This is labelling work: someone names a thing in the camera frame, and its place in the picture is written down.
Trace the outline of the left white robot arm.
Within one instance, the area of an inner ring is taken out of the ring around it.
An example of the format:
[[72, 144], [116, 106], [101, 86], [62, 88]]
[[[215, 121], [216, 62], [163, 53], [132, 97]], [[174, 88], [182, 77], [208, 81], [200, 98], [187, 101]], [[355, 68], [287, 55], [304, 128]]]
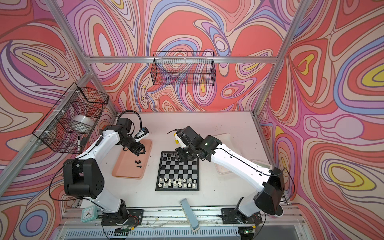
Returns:
[[99, 138], [74, 159], [63, 164], [64, 189], [68, 196], [85, 198], [104, 210], [107, 214], [126, 215], [125, 202], [115, 197], [105, 187], [105, 178], [99, 163], [116, 145], [135, 156], [146, 152], [140, 142], [149, 135], [149, 130], [141, 127], [136, 135], [131, 134], [132, 122], [128, 118], [119, 119], [116, 125], [101, 130]]

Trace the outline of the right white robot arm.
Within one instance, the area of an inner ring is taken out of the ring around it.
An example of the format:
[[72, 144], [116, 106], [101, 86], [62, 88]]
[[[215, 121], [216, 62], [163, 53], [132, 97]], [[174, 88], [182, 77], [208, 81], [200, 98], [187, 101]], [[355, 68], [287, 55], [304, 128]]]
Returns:
[[249, 218], [257, 212], [275, 217], [284, 214], [280, 204], [285, 192], [283, 171], [259, 166], [231, 150], [218, 138], [205, 138], [191, 127], [175, 129], [177, 159], [180, 162], [206, 160], [230, 170], [254, 187], [255, 192], [242, 197], [235, 208], [237, 218]]

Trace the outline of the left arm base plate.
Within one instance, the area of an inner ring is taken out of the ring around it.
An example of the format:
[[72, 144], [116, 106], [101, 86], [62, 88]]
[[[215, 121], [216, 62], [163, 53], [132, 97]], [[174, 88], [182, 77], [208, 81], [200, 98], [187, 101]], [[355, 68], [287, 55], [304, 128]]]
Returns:
[[131, 226], [142, 224], [143, 209], [128, 209], [126, 213], [102, 213], [102, 226]]

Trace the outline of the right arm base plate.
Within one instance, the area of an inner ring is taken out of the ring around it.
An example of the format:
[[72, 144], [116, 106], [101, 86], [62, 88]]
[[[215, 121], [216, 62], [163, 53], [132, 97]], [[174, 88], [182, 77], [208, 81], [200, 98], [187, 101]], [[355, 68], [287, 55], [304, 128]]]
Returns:
[[234, 208], [222, 208], [221, 214], [218, 215], [222, 219], [223, 224], [252, 224], [258, 226], [263, 223], [262, 216], [260, 213], [255, 213], [250, 217], [246, 217], [238, 210]]

